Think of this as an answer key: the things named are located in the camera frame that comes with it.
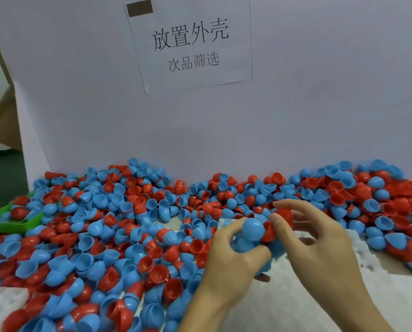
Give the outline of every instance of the person's left hand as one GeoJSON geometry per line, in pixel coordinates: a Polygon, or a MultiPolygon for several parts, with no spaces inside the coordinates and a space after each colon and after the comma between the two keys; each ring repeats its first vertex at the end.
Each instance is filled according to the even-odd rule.
{"type": "MultiPolygon", "coordinates": [[[[216,231],[198,288],[228,308],[233,307],[247,294],[255,274],[272,257],[269,248],[263,245],[246,253],[232,250],[230,243],[234,235],[241,232],[245,220],[246,218],[236,220],[216,231]]],[[[255,279],[269,282],[270,277],[261,274],[255,279]]]]}

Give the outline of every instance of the finger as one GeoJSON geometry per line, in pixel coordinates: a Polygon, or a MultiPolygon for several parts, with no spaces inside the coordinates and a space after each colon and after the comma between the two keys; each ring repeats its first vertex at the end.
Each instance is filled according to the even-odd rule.
{"type": "Polygon", "coordinates": [[[306,246],[311,246],[317,242],[317,240],[315,240],[314,238],[299,238],[299,240],[306,246]]]}
{"type": "Polygon", "coordinates": [[[271,277],[269,275],[266,275],[265,273],[261,273],[260,275],[255,276],[254,279],[260,282],[268,283],[271,280],[271,277]]]}
{"type": "Polygon", "coordinates": [[[292,217],[294,218],[294,221],[307,221],[307,218],[303,213],[295,210],[292,210],[292,217]]]}
{"type": "Polygon", "coordinates": [[[291,210],[301,212],[318,232],[321,232],[329,224],[330,218],[307,201],[284,199],[282,201],[274,201],[273,205],[276,208],[290,208],[291,210]]]}
{"type": "Polygon", "coordinates": [[[243,223],[246,219],[247,218],[238,219],[236,221],[231,222],[228,226],[216,231],[214,239],[217,239],[218,234],[219,240],[222,238],[230,243],[234,235],[241,232],[241,229],[243,228],[243,223]]]}
{"type": "Polygon", "coordinates": [[[255,274],[271,259],[272,254],[266,246],[258,245],[254,249],[243,253],[243,256],[255,274]]]}
{"type": "Polygon", "coordinates": [[[310,223],[310,221],[294,221],[292,229],[294,231],[308,232],[314,238],[319,238],[318,232],[315,230],[314,226],[312,226],[312,223],[310,223]]]}
{"type": "Polygon", "coordinates": [[[269,219],[288,254],[301,247],[302,243],[282,216],[272,213],[269,219]]]}

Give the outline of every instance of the person's right hand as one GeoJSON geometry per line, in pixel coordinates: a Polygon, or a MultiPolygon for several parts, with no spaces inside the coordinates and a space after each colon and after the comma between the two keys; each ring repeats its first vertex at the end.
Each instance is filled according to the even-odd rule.
{"type": "Polygon", "coordinates": [[[345,229],[307,201],[285,199],[274,207],[292,210],[292,228],[276,213],[270,220],[298,279],[339,328],[393,331],[369,296],[345,229]],[[294,230],[313,238],[298,238],[294,230]]]}

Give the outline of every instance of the chinese character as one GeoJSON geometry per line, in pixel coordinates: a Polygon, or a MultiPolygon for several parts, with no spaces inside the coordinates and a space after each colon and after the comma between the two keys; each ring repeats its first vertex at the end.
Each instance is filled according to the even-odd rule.
{"type": "MultiPolygon", "coordinates": [[[[192,36],[193,34],[196,34],[197,36],[195,37],[195,40],[193,41],[192,44],[194,44],[197,41],[198,36],[200,35],[200,25],[195,26],[195,22],[193,23],[193,29],[192,29],[192,36]]],[[[203,43],[204,43],[204,32],[209,33],[205,28],[203,28],[203,21],[201,21],[201,36],[203,37],[203,43]]]]}
{"type": "Polygon", "coordinates": [[[192,68],[192,62],[189,62],[189,57],[183,57],[183,64],[181,64],[181,69],[189,70],[192,68]]]}
{"type": "Polygon", "coordinates": [[[165,46],[167,46],[168,48],[170,48],[171,46],[167,44],[167,34],[169,33],[169,31],[167,33],[164,32],[164,29],[161,29],[161,33],[157,33],[155,31],[155,34],[152,35],[153,38],[155,38],[155,50],[163,50],[165,46]]]}
{"type": "Polygon", "coordinates": [[[188,32],[186,26],[172,27],[172,32],[172,35],[175,35],[175,46],[190,44],[186,42],[186,33],[188,32]]]}
{"type": "Polygon", "coordinates": [[[210,33],[213,33],[215,31],[215,38],[214,40],[217,39],[218,33],[221,32],[221,38],[228,38],[229,37],[229,33],[226,32],[226,37],[223,36],[223,31],[226,30],[228,28],[228,26],[226,25],[225,21],[227,21],[228,19],[225,18],[224,20],[220,21],[220,18],[218,18],[218,21],[215,22],[210,22],[210,24],[212,23],[216,23],[214,25],[212,25],[212,30],[210,31],[210,33]]]}
{"type": "Polygon", "coordinates": [[[193,61],[195,62],[195,68],[197,67],[202,68],[203,66],[206,65],[206,59],[202,53],[199,55],[195,55],[193,58],[193,61]]]}
{"type": "Polygon", "coordinates": [[[174,72],[175,71],[175,69],[177,69],[178,71],[180,71],[180,69],[178,68],[178,63],[179,63],[180,61],[176,61],[175,60],[175,58],[172,58],[172,61],[169,61],[169,69],[170,69],[170,72],[174,72]]]}
{"type": "Polygon", "coordinates": [[[214,66],[214,65],[220,64],[220,62],[218,61],[218,55],[215,53],[215,51],[212,52],[210,55],[207,54],[207,57],[208,57],[207,58],[207,61],[208,61],[207,66],[209,66],[209,65],[214,66]]]}

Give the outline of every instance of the brown rectangle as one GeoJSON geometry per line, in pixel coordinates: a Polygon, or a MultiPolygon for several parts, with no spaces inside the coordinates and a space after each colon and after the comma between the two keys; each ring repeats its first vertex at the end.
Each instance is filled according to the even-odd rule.
{"type": "Polygon", "coordinates": [[[127,15],[129,17],[153,13],[151,0],[144,0],[144,1],[134,2],[134,3],[128,3],[126,5],[126,8],[127,8],[127,15]]]}

